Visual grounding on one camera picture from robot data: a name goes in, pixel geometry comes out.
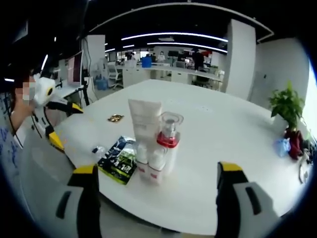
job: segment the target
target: small white bottle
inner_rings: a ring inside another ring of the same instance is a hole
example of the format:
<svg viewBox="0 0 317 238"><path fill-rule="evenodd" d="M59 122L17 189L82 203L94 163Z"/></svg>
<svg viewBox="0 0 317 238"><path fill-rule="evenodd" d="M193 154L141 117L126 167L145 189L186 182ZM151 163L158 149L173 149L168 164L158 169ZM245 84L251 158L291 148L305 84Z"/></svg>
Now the small white bottle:
<svg viewBox="0 0 317 238"><path fill-rule="evenodd" d="M136 148L136 162L141 177L149 178L148 153L145 144L138 144Z"/></svg>
<svg viewBox="0 0 317 238"><path fill-rule="evenodd" d="M164 147L158 147L152 154L149 160L150 181L155 184L161 184L163 180L163 169L166 164L165 161L166 150Z"/></svg>

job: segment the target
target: ceiling light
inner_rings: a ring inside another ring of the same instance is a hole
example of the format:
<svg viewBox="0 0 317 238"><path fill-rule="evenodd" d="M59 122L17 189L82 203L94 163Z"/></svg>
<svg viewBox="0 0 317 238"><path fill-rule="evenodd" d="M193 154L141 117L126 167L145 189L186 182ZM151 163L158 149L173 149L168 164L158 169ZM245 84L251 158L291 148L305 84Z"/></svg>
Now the ceiling light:
<svg viewBox="0 0 317 238"><path fill-rule="evenodd" d="M134 45L123 46L122 48L134 47Z"/></svg>
<svg viewBox="0 0 317 238"><path fill-rule="evenodd" d="M44 61L43 61L41 70L43 70L43 68L44 68L44 66L45 66L45 63L46 63L46 61L48 60L48 57L49 57L49 55L46 55L46 56L45 56L45 59L44 59Z"/></svg>
<svg viewBox="0 0 317 238"><path fill-rule="evenodd" d="M14 79L10 79L10 78L5 78L4 80L7 82L14 82Z"/></svg>
<svg viewBox="0 0 317 238"><path fill-rule="evenodd" d="M110 50L106 50L105 53L106 53L106 52L109 52L109 51L114 51L114 50L115 50L115 48L112 48L112 49L110 49Z"/></svg>
<svg viewBox="0 0 317 238"><path fill-rule="evenodd" d="M224 52L224 53L228 52L228 51L214 48L214 47L210 47L210 46L202 46L202 45L189 44L189 43L179 43L179 42L152 42L152 43L148 43L148 45L183 45L183 46L194 46L194 47L200 47L200 48L207 48L210 50L220 51L220 52Z"/></svg>
<svg viewBox="0 0 317 238"><path fill-rule="evenodd" d="M198 37L205 37L209 39L214 39L214 40L219 40L223 42L228 42L227 39L224 38L219 38L215 36L208 36L208 35L203 35L203 34L195 34L195 33L184 33L184 32L162 32L162 33L150 33L150 34L142 34L142 35L137 35L137 36L130 36L130 37L125 37L122 38L121 40L129 40L133 38L138 38L138 37L144 37L144 36L161 36L161 35L183 35L183 36L198 36Z"/></svg>

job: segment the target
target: ceiling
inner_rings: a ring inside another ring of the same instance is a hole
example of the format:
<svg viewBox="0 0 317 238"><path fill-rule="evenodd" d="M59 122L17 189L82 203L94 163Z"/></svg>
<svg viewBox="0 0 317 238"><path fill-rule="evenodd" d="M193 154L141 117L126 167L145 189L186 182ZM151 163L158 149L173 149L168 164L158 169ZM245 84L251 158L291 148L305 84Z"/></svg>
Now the ceiling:
<svg viewBox="0 0 317 238"><path fill-rule="evenodd" d="M147 42L155 42L157 37L144 37L121 41L122 37L155 32L190 32L225 37L227 25L231 18L246 21L222 10L201 6L161 6L141 10L117 18L89 32L97 25L121 13L152 5L179 2L186 0L29 0L6 2L5 12L12 15L10 21L4 22L2 30L4 37L3 52L5 59L3 66L17 59L29 64L31 67L39 66L46 54L49 61L71 56L79 50L79 34L105 34L109 48L120 48L124 45L134 44L136 47L146 46ZM272 31L275 35L267 40L292 37L296 35L296 24L293 15L284 11L284 5L272 0L195 0L204 4L222 6L251 18L255 17ZM28 19L29 34L21 40L11 44L19 27ZM268 33L267 30L254 25L257 39ZM219 47L219 41L198 38L175 36L176 42L200 44Z"/></svg>

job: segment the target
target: blue container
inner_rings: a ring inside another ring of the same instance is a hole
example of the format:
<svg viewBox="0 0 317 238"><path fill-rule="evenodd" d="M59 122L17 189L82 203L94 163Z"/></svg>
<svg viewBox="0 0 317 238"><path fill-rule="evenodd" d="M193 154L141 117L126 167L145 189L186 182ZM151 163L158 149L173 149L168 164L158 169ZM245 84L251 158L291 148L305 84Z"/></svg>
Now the blue container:
<svg viewBox="0 0 317 238"><path fill-rule="evenodd" d="M108 89L108 80L105 78L96 79L96 85L98 90L107 90Z"/></svg>
<svg viewBox="0 0 317 238"><path fill-rule="evenodd" d="M142 68L151 68L151 66L152 66L152 57L143 57Z"/></svg>

